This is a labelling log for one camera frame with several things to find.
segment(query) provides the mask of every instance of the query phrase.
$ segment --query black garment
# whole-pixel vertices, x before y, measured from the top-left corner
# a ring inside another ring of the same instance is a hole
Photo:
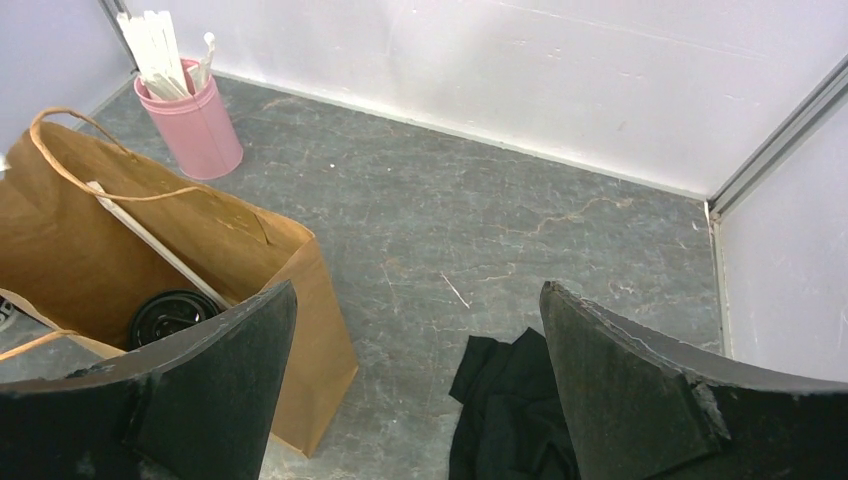
[[[577,461],[545,338],[469,337],[450,395],[463,405],[450,480],[574,480]]]

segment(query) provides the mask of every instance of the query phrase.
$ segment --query wooden stick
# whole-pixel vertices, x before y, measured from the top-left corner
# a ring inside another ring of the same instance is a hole
[[[103,187],[97,182],[88,182],[87,184],[93,190],[98,192],[104,192]],[[223,308],[230,308],[232,305],[230,302],[226,301],[224,297],[222,297],[214,288],[212,288],[208,283],[203,281],[200,276],[194,273],[194,270],[189,268],[188,265],[183,263],[173,252],[168,250],[168,247],[162,244],[156,237],[153,236],[146,228],[144,228],[140,223],[138,223],[126,210],[119,207],[118,204],[113,202],[112,200],[104,197],[97,197],[97,201],[103,205],[103,208],[109,211],[112,215],[115,216],[121,223],[127,226],[130,230],[133,231],[136,235],[139,236],[144,243],[150,245],[153,250],[156,250],[156,253],[162,256],[168,263],[171,264],[172,267],[176,268],[178,272],[185,275],[186,278],[189,279],[191,283],[194,284],[201,292],[203,292],[206,296],[214,300],[219,306]]]

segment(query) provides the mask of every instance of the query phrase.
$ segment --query gray vinyl floor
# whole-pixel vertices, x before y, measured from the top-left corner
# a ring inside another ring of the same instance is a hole
[[[246,153],[212,185],[316,233],[361,363],[316,455],[269,443],[262,478],[446,478],[460,410],[447,392],[466,339],[541,331],[545,280],[718,351],[700,202],[254,85],[219,87]],[[130,90],[96,118],[176,169]]]

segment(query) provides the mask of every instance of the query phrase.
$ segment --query paper bag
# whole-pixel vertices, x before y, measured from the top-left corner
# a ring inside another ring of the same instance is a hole
[[[314,234],[180,178],[114,139],[41,120],[62,112],[100,128],[52,109],[12,147],[0,181],[0,288],[50,326],[88,337],[80,343],[103,355],[115,350],[100,343],[126,349],[129,322],[145,300],[193,288],[100,205],[85,185],[92,180],[231,303],[291,280],[297,326],[271,431],[310,456],[358,368]]]

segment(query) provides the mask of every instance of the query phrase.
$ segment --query pink container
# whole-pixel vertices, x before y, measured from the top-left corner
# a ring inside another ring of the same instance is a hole
[[[183,69],[197,64],[185,59],[182,63]],[[193,91],[188,75],[186,83]],[[211,75],[203,90],[191,98],[173,102],[150,98],[140,78],[135,79],[134,86],[141,104],[186,176],[211,180],[232,172],[241,163],[244,149]]]

